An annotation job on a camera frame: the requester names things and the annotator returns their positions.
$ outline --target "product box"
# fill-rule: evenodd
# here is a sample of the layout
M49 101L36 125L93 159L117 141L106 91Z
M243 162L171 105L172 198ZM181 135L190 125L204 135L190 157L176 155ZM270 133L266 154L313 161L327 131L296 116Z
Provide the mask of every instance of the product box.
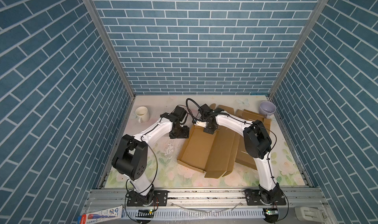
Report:
M78 217L78 224L91 224L99 223L110 220L115 220L123 217L123 208L122 206L115 208L108 208L101 211L87 213Z
M240 117L244 120L250 120L250 121L260 120L264 124L265 128L270 129L271 120L265 118L263 115L261 115L259 113L251 112L251 111L248 111L248 110L244 110L244 111L237 110L235 116ZM257 170L255 160L245 150L244 138L240 135L239 135L239 138L240 138L239 139L239 146L238 146L238 149L237 149L235 162Z
M234 109L219 105L234 115ZM194 125L189 138L177 157L177 163L205 173L206 178L220 178L230 174L234 168L239 136L229 128L218 126L213 135L203 132L203 127Z

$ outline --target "cardboard box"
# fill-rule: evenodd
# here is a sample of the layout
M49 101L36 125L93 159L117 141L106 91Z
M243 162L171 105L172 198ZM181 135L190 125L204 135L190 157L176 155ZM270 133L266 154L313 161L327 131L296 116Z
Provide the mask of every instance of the cardboard box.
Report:
M251 112L248 110L244 110L244 111L237 110L235 116L240 117L244 120L250 120L250 121L260 120L264 124L265 128L270 129L271 120L265 118L263 115L259 113ZM239 146L237 149L235 162L257 170L256 163L253 157L250 156L245 150L244 138L241 135L239 135Z
M233 108L222 105L218 107L234 115ZM214 109L215 104L210 105L210 108ZM177 157L177 163L206 172L206 178L226 176L234 168L239 137L236 132L223 126L219 126L214 135L210 135L203 132L203 127L194 125Z

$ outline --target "cable tray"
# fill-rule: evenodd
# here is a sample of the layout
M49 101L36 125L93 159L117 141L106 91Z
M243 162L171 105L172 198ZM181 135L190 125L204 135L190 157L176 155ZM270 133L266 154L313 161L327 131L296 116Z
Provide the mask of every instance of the cable tray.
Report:
M250 218L265 218L262 208L237 208L234 210L225 211L211 211L200 212L185 210L182 208L170 208L157 210L154 217L143 217L149 214L138 212L136 209L128 209L127 213L133 219L137 220L154 220L154 221L169 221L169 220L196 220L196 219L250 219Z

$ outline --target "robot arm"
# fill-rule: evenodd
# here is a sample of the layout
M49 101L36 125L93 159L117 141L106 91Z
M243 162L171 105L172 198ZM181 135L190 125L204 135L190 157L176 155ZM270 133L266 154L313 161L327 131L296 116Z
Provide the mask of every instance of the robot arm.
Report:
M246 151L254 158L258 169L261 200L266 204L274 202L280 188L276 179L272 177L269 153L271 139L263 123L230 116L223 109L212 110L206 104L201 107L201 112L202 121L193 118L193 123L204 127L204 132L213 134L220 125L244 137ZM183 126L185 121L181 123L185 115L185 109L177 106L172 113L161 114L160 119L146 130L134 136L123 136L112 160L112 166L131 180L134 193L147 204L151 202L154 192L153 184L144 173L148 146L154 145L166 133L169 133L170 138L188 138L189 128Z

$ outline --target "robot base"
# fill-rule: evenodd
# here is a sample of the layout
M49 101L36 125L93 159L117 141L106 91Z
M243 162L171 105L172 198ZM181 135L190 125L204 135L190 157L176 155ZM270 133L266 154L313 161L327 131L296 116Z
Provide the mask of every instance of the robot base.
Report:
M180 131L177 131L176 133L171 131L169 132L170 138L189 138L189 127L183 126Z
M245 197L247 199L248 206L256 206L256 205L270 205L266 204L261 200L261 191L260 190L253 190L253 189L246 189L244 190ZM277 205L286 205L285 196L282 190L277 192L275 197Z
M167 206L168 191L167 190L154 190L153 197L158 198L159 206ZM143 207L147 203L137 198L137 196L129 196L126 206L128 207Z

